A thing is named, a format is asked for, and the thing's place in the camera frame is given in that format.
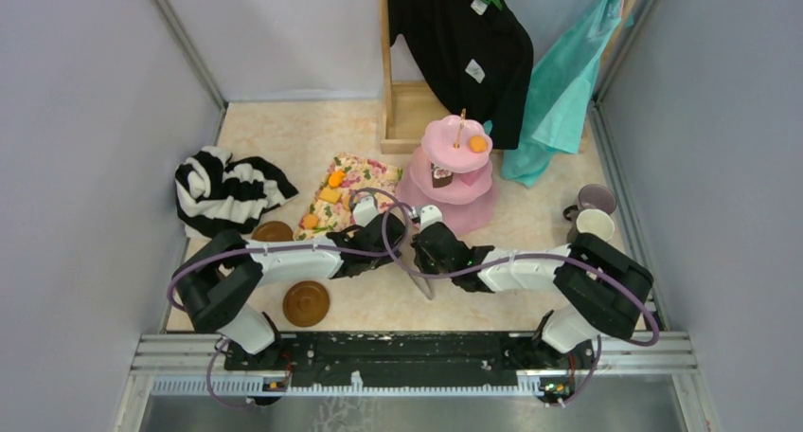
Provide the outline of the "chocolate cake slice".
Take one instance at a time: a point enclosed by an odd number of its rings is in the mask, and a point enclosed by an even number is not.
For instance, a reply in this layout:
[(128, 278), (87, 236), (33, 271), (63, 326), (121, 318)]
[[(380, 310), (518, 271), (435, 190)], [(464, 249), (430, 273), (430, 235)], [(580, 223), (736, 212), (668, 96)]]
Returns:
[(454, 173), (449, 171), (448, 169), (444, 169), (442, 167), (437, 166), (436, 164), (431, 165), (431, 183), (434, 189), (441, 189), (451, 185), (454, 179)]

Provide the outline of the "pink cake slice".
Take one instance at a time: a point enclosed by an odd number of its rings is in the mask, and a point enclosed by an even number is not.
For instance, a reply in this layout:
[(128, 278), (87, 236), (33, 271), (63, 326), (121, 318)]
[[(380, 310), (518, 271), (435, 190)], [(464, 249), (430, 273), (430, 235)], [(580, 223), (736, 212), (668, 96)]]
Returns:
[(466, 187), (471, 188), (481, 177), (483, 172), (480, 170), (469, 171), (458, 175), (457, 179)]

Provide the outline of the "round smooth biscuit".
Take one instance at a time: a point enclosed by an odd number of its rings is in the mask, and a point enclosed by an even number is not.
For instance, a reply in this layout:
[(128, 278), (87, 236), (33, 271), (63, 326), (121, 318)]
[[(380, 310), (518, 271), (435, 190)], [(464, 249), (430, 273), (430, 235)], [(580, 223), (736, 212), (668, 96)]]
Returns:
[(472, 153), (484, 153), (488, 150), (488, 142), (482, 135), (473, 135), (468, 139), (468, 147)]

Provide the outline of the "teal t-shirt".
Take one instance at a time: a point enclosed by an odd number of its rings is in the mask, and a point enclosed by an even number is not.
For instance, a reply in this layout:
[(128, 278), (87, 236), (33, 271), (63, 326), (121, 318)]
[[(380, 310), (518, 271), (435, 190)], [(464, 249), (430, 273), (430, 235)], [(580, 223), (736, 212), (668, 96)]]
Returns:
[(531, 187), (555, 155), (580, 152), (601, 57), (623, 9), (624, 0), (597, 0), (534, 65), (519, 145), (503, 154), (502, 178)]

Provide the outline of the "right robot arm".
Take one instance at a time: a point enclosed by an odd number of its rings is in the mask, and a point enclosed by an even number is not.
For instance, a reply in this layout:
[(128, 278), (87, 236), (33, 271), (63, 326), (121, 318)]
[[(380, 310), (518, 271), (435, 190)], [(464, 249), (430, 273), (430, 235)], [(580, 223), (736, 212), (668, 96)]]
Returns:
[(415, 264), (428, 279), (450, 279), (471, 293), (513, 290), (559, 292), (567, 306), (542, 321), (533, 354), (558, 367), (586, 340), (607, 335), (633, 341), (635, 326), (657, 322), (646, 307), (652, 273), (592, 233), (545, 252), (469, 247), (443, 223), (426, 226), (412, 240)]

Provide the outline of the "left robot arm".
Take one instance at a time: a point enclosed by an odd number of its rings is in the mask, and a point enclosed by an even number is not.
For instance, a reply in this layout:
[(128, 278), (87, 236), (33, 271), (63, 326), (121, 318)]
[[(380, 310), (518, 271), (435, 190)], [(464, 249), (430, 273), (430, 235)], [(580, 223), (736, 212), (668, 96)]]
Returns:
[(259, 368), (272, 369), (284, 345), (273, 320), (249, 305), (254, 292), (277, 283), (360, 276), (400, 255), (406, 235), (406, 224), (389, 212), (307, 241), (268, 243), (225, 230), (173, 274), (167, 296), (195, 332), (218, 333)]

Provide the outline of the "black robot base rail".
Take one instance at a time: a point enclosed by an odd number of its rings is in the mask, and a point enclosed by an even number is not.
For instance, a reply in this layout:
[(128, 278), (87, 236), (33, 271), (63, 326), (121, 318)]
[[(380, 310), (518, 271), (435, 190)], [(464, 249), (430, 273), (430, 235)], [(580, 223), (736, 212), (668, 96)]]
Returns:
[(227, 370), (279, 371), (266, 390), (523, 393), (545, 403), (570, 398), (596, 358), (590, 341), (562, 354), (532, 333), (502, 332), (298, 332), (257, 354), (230, 343), (224, 355)]

